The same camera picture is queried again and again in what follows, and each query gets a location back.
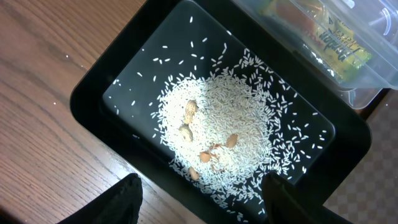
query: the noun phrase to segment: table surface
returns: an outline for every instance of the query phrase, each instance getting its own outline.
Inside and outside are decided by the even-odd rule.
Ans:
[[[56,223],[135,172],[74,120],[69,97],[143,3],[0,1],[0,213]],[[142,180],[139,223],[203,223]]]

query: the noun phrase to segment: plastic container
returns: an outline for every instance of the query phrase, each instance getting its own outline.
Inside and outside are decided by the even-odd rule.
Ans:
[[[361,97],[360,103],[344,98],[351,107],[365,107],[381,88],[398,88],[398,2],[234,1],[321,70],[335,84],[332,90]]]

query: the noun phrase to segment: black object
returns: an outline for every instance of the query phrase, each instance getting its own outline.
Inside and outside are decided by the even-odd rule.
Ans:
[[[22,224],[23,222],[13,217],[0,208],[0,223],[1,224]]]
[[[317,147],[313,149],[312,144],[327,147],[333,140],[333,125],[323,116],[313,116],[312,113],[317,112],[316,109],[297,94],[293,88],[286,90],[287,85],[283,88],[280,84],[283,81],[278,74],[268,72],[271,71],[271,68],[267,67],[267,62],[261,64],[262,68],[242,67],[239,61],[245,52],[246,56],[249,55],[245,48],[238,39],[229,35],[224,27],[197,4],[183,1],[174,7],[163,23],[145,42],[142,46],[144,51],[141,50],[135,54],[113,84],[105,91],[102,109],[109,119],[121,126],[129,126],[131,135],[137,137],[135,138],[136,141],[145,144],[146,148],[159,156],[162,161],[170,162],[175,154],[168,146],[160,143],[161,134],[154,131],[154,128],[159,128],[158,118],[156,115],[154,118],[151,116],[159,110],[157,104],[160,104],[160,102],[157,98],[162,95],[162,91],[165,91],[165,82],[169,83],[168,81],[171,80],[169,74],[174,74],[174,83],[176,83],[178,78],[182,78],[180,74],[182,76],[185,74],[188,77],[188,74],[192,73],[195,78],[204,79],[210,77],[209,71],[219,75],[221,73],[220,67],[222,69],[230,67],[228,72],[240,79],[244,78],[243,74],[256,73],[263,79],[261,81],[255,79],[253,82],[246,79],[246,85],[255,90],[257,85],[254,83],[256,82],[261,82],[262,86],[264,82],[272,83],[272,85],[264,88],[264,91],[269,91],[275,97],[273,105],[277,106],[282,103],[281,99],[284,99],[286,109],[282,110],[286,110],[286,112],[284,111],[280,118],[280,132],[284,134],[283,138],[286,140],[301,138],[298,132],[294,129],[290,130],[287,124],[293,128],[301,127],[300,133],[302,136],[309,137],[309,140],[303,139],[300,144],[295,145],[297,150],[293,157],[296,158],[297,153],[301,150],[305,152],[305,155],[297,156],[296,159],[299,156],[303,157],[300,161],[300,167],[295,164],[297,169],[290,169],[286,177],[289,178],[289,182],[294,184],[303,175],[302,166],[310,167],[312,162],[322,153],[322,150]],[[220,57],[221,65],[217,70],[217,64],[211,58],[214,60],[214,58]],[[256,55],[250,51],[248,57],[256,58]],[[304,128],[307,123],[310,124],[310,128]],[[319,140],[320,134],[325,139],[324,141]],[[278,138],[275,139],[275,137],[275,135],[271,136],[270,140],[271,142],[275,141],[274,145],[276,146],[276,139]],[[263,173],[263,171],[258,167],[257,171],[253,173],[254,179],[260,178],[260,173]],[[249,179],[247,179],[245,187],[253,187]],[[254,191],[261,195],[261,191],[257,187]],[[204,196],[210,199],[211,195],[205,194]],[[234,204],[233,208],[231,206],[231,210],[237,210],[244,213],[245,216],[257,217],[256,220],[252,221],[264,221],[266,214],[258,214],[264,208],[262,203],[259,204],[260,199],[248,200],[246,203],[245,201],[236,200],[233,202],[232,197],[225,200],[229,205]]]
[[[131,137],[134,130],[110,113],[103,99],[112,82],[179,2],[186,1],[148,0],[143,5],[75,88],[71,111],[85,128],[201,219],[207,223],[231,223],[236,221],[235,217],[228,216],[168,168],[165,155],[157,153],[159,148],[146,138],[134,141]],[[233,2],[197,0],[196,3],[243,45],[254,50],[329,122],[333,134],[331,143],[310,165],[307,174],[295,183],[297,190],[314,204],[323,204],[368,151],[371,135],[367,124]],[[149,88],[140,83],[138,87]],[[244,215],[245,219],[258,222],[258,217]]]
[[[141,179],[129,174],[59,224],[136,224],[141,204]]]
[[[273,172],[262,180],[262,197],[270,224],[352,224],[322,205],[312,203]]]

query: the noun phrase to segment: black tray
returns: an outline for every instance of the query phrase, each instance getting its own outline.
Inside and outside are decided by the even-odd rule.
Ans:
[[[190,16],[201,25],[192,29]],[[297,147],[297,151],[302,149],[309,153],[312,160],[304,164],[308,169],[305,175],[296,169],[293,179],[290,179],[300,192],[322,205],[369,149],[369,128],[293,55],[229,0],[147,1],[75,88],[71,98],[74,117],[204,221],[235,222],[236,217],[228,215],[226,210],[169,169],[168,162],[173,158],[173,152],[160,146],[159,138],[151,138],[157,122],[149,114],[157,111],[156,97],[160,89],[164,89],[167,75],[178,76],[176,66],[186,75],[193,71],[197,63],[186,60],[193,54],[189,40],[201,43],[205,37],[209,39],[209,47],[195,48],[198,56],[207,58],[204,60],[206,63],[198,64],[196,76],[206,77],[208,71],[214,69],[208,59],[220,55],[224,42],[232,54],[226,54],[223,63],[236,62],[246,46],[291,85],[292,89],[285,97],[295,103],[289,111],[305,114],[296,120],[296,124],[303,126],[310,121],[309,136],[326,130],[327,141],[323,142],[321,151],[311,149],[312,142]],[[171,55],[162,51],[163,45],[172,49]],[[187,56],[181,58],[181,52]],[[172,61],[160,65],[152,61],[155,57],[170,57]],[[178,64],[178,57],[185,60],[183,64]],[[157,75],[157,81],[153,82],[155,73],[163,75]],[[275,73],[272,75],[277,82],[279,77]],[[281,88],[281,85],[273,85],[270,91],[280,92]],[[132,100],[136,101],[134,107],[131,107]],[[294,118],[290,113],[284,119],[290,121]],[[266,215],[257,214],[261,206],[241,203],[235,205],[234,210],[242,212],[245,220],[261,222],[266,219]]]

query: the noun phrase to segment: nut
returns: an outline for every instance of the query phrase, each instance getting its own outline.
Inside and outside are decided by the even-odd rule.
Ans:
[[[189,167],[189,174],[191,174],[192,180],[197,180],[200,177],[200,174],[193,167]]]
[[[197,102],[195,100],[188,101],[187,107],[185,108],[184,123],[192,124],[193,116],[197,111],[198,111]]]
[[[238,135],[232,134],[227,140],[225,146],[228,148],[233,148],[238,141]]]
[[[181,125],[181,127],[178,129],[181,133],[181,135],[183,136],[184,140],[188,141],[188,142],[192,142],[193,141],[193,134],[191,129],[189,129],[189,126],[186,124]]]
[[[211,154],[209,152],[201,152],[200,160],[204,163],[207,163],[211,159]]]
[[[215,145],[210,146],[209,150],[216,149],[216,148],[218,148],[218,147],[220,147],[220,146],[222,146],[222,144],[217,143],[217,144],[215,144]]]

